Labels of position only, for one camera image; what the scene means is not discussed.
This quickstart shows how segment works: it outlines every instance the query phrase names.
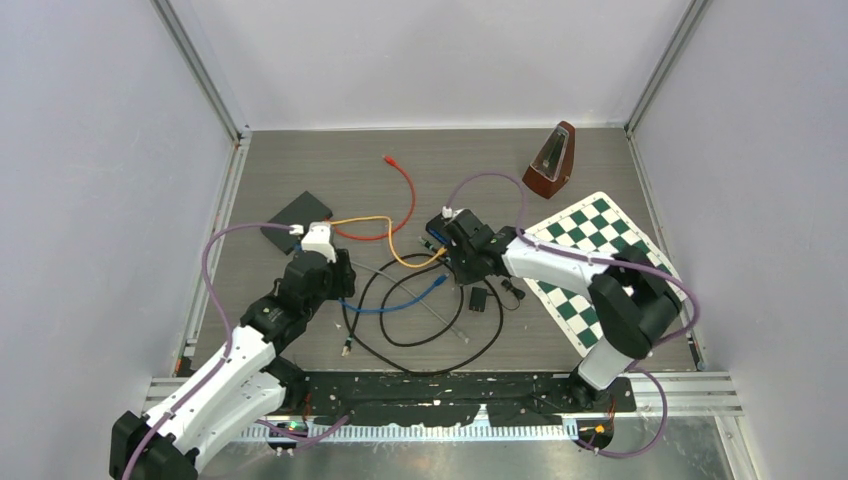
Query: floor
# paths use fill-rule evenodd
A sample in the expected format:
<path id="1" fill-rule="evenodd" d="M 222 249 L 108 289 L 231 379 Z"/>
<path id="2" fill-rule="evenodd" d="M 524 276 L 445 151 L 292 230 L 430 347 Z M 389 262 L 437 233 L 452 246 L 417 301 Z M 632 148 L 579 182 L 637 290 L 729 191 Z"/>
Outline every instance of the floor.
<path id="1" fill-rule="evenodd" d="M 419 130 L 350 132 L 258 132 L 252 140 L 238 187 L 230 224 L 262 222 L 304 190 L 328 205 L 334 218 L 389 215 L 400 219 L 409 207 L 409 191 L 403 177 L 381 159 L 392 155 L 410 174 L 418 193 L 417 207 L 409 224 L 396 237 L 402 254 L 423 251 L 417 241 L 424 224 L 436 215 L 456 184 L 482 170 L 496 170 L 520 177 L 544 143 L 548 130 Z M 633 221 L 653 237 L 648 208 L 639 185 L 633 159 L 621 129 L 584 129 L 576 134 L 575 166 L 571 181 L 551 200 L 528 195 L 526 222 L 532 225 L 572 203 L 602 190 Z M 484 178 L 468 185 L 455 206 L 470 208 L 494 230 L 514 225 L 518 192 L 502 179 Z M 358 224 L 351 233 L 377 234 L 385 225 Z M 336 236 L 336 246 L 348 248 L 354 261 L 379 267 L 390 260 L 387 242 L 360 242 Z M 267 293 L 274 278 L 283 273 L 287 259 L 259 231 L 229 235 L 224 244 L 215 286 L 227 314 L 235 321 L 252 301 Z M 392 267 L 390 274 L 409 273 Z M 361 292 L 370 272 L 357 270 Z M 418 292 L 430 285 L 436 272 L 409 282 Z M 377 307 L 391 286 L 377 280 L 365 307 Z M 393 294 L 388 304 L 402 303 L 408 296 Z M 459 292 L 437 288 L 427 302 L 445 318 L 456 311 Z M 514 298 L 504 296 L 508 303 Z M 468 343 L 446 333 L 434 342 L 415 348 L 390 346 L 380 334 L 377 317 L 360 320 L 357 334 L 380 353 L 410 369 L 441 369 L 470 357 L 492 338 L 498 324 L 494 300 L 484 313 L 463 307 L 456 323 Z M 414 341 L 441 329 L 442 323 L 420 305 L 386 315 L 387 329 L 399 341 Z M 306 333 L 283 356 L 311 370 L 381 370 L 386 366 L 362 348 L 347 357 L 341 350 L 347 332 L 340 307 L 328 302 L 316 313 Z M 205 362 L 224 340 L 223 326 L 214 308 L 208 308 L 195 349 L 195 365 Z M 468 370 L 571 370 L 580 356 L 528 292 L 515 312 L 507 312 L 498 341 Z M 651 370 L 692 370 L 693 360 L 685 339 L 671 342 L 647 359 Z"/>

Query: wooden metronome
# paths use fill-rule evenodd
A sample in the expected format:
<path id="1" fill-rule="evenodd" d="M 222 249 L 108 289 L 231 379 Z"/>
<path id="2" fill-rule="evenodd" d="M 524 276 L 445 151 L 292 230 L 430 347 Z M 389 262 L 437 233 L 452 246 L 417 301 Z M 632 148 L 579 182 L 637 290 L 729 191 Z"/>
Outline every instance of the wooden metronome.
<path id="1" fill-rule="evenodd" d="M 524 172 L 524 184 L 537 194 L 551 198 L 571 178 L 574 168 L 574 127 L 559 122 L 536 159 Z"/>

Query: chessboard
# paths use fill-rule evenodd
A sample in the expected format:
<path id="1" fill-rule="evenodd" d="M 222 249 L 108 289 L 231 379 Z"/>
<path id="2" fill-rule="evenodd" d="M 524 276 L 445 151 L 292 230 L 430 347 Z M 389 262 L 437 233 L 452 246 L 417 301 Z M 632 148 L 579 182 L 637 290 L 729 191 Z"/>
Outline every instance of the chessboard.
<path id="1" fill-rule="evenodd" d="M 665 254 L 605 193 L 592 194 L 528 228 L 540 240 L 588 252 L 616 253 L 633 245 L 660 270 L 679 278 Z M 545 309 L 582 356 L 603 337 L 598 316 L 589 300 L 545 282 L 525 279 Z M 684 300 L 677 287 L 675 293 Z"/>

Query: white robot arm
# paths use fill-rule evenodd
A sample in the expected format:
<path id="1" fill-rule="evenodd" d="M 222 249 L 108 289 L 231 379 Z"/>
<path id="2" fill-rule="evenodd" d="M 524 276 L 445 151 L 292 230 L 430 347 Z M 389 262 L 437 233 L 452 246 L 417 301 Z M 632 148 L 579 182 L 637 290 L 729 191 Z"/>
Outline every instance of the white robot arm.
<path id="1" fill-rule="evenodd" d="M 487 275 L 530 278 L 592 302 L 604 337 L 572 372 L 569 392 L 586 409 L 605 395 L 629 365 L 650 353 L 681 310 L 679 298 L 664 280 L 604 265 L 604 260 L 612 259 L 650 264 L 645 253 L 635 247 L 615 255 L 591 253 L 595 262 L 586 262 L 588 252 L 527 234 L 522 239 L 512 227 L 495 233 L 470 210 L 445 210 L 427 224 L 427 229 L 444 240 L 460 284 L 475 283 Z"/>
<path id="2" fill-rule="evenodd" d="M 144 416 L 128 411 L 115 422 L 109 462 L 112 478 L 124 475 L 142 438 L 165 415 L 170 418 L 138 458 L 132 479 L 195 479 L 216 453 L 257 418 L 283 405 L 297 406 L 308 389 L 305 374 L 279 357 L 280 352 L 306 330 L 324 301 L 354 293 L 356 275 L 350 257 L 347 250 L 332 246 L 330 228 L 326 223 L 312 224 L 284 276 L 241 317 L 228 355 L 226 347 L 221 347 L 179 390 Z M 175 408 L 189 392 L 194 393 Z"/>

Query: white panel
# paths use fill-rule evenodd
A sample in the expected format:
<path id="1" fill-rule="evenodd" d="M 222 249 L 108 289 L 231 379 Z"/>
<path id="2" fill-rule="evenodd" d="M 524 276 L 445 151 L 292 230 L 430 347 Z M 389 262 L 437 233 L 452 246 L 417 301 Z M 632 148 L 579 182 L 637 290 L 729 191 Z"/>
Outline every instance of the white panel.
<path id="1" fill-rule="evenodd" d="M 681 0 L 192 0 L 253 129 L 622 125 Z"/>
<path id="2" fill-rule="evenodd" d="M 149 0 L 4 2 L 3 478 L 106 478 L 173 365 L 232 149 Z"/>
<path id="3" fill-rule="evenodd" d="M 637 131 L 764 478 L 844 478 L 848 4 L 713 2 Z"/>

